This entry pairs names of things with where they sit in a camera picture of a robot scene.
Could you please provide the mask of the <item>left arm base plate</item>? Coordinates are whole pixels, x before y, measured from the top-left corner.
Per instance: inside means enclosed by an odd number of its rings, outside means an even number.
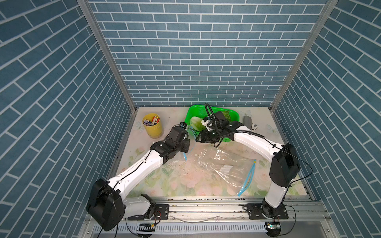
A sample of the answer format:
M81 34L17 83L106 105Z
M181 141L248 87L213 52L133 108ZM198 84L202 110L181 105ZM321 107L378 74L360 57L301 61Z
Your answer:
M129 221L159 221L168 220L169 204L156 204L155 207L150 206L148 211L143 215L135 215L128 217Z

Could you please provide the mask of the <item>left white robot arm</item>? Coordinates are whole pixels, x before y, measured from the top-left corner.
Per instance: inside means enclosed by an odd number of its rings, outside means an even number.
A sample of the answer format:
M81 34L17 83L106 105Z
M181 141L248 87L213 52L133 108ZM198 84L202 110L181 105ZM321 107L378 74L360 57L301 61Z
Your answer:
M138 183L177 153L188 153L190 139L186 128L185 122L172 127L163 140L152 144L150 150L127 170L108 180L100 178L93 184L86 211L104 231L118 226L124 217L150 219L153 216L156 202L149 195L127 196Z

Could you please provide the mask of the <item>chinese cabbage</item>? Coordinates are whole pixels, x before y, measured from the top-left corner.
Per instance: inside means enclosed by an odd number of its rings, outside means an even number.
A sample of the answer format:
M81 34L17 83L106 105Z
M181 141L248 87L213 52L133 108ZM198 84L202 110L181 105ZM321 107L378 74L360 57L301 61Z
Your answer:
M203 122L203 119L199 117L191 117L190 119L190 125L196 131L203 131L206 129L206 127L202 124L202 122Z
M222 113L228 121L231 121L230 111L223 111Z

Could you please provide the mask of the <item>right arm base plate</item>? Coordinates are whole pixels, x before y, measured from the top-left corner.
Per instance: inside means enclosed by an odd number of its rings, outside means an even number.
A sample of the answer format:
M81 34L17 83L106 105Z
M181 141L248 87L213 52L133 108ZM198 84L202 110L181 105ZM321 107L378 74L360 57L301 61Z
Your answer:
M243 209L248 213L250 220L287 220L289 218L283 203L277 208L273 208L268 204L248 203L243 206Z

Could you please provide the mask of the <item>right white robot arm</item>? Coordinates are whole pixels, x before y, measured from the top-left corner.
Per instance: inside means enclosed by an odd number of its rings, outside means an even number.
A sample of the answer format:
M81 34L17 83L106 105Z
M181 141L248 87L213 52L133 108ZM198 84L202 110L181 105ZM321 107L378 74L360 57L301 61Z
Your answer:
M262 213L271 219L283 211L282 205L289 186L300 171L299 159L293 145L270 141L255 133L239 121L228 121L221 111L206 116L201 124L197 142L216 144L224 138L235 141L254 150L270 162L271 184L262 201Z

